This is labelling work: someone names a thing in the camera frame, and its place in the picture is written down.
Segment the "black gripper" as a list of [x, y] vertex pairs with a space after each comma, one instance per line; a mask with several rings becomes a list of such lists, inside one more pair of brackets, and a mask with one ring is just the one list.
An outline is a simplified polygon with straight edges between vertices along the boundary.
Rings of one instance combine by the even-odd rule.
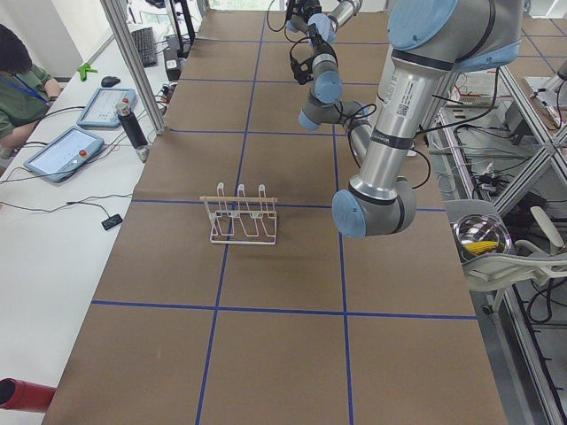
[[308, 20], [311, 16], [322, 11], [319, 0], [288, 0], [286, 3], [286, 19], [291, 20], [293, 16], [299, 16]]

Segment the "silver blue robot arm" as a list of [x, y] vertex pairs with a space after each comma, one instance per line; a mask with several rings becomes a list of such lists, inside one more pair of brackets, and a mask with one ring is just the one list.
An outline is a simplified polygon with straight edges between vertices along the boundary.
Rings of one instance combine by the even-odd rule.
[[314, 84], [299, 123], [312, 130], [323, 123], [341, 125], [361, 158], [348, 188], [332, 200], [338, 231], [353, 238], [390, 235], [411, 224], [416, 197], [400, 171], [439, 79], [513, 61], [524, 13], [521, 1], [396, 2], [387, 25], [392, 49], [379, 84], [379, 113], [369, 123], [361, 104], [341, 100], [338, 60], [330, 46], [360, 8], [359, 1], [342, 1], [328, 14], [310, 14], [290, 4], [286, 16], [289, 29], [304, 33], [313, 48], [307, 77]]

